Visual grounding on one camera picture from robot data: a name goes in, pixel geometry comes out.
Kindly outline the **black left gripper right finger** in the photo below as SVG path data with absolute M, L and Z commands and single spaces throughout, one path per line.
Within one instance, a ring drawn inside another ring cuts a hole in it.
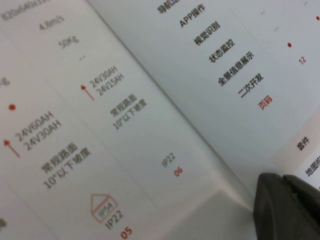
M 320 191 L 295 175 L 284 175 L 291 195 L 299 211 L 300 220 L 295 225 L 301 233 L 302 240 L 320 239 Z

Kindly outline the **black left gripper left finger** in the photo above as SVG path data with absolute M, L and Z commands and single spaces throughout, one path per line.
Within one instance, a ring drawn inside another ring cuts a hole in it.
M 299 240 L 300 212 L 293 192 L 279 175 L 258 177 L 253 219 L 258 240 Z

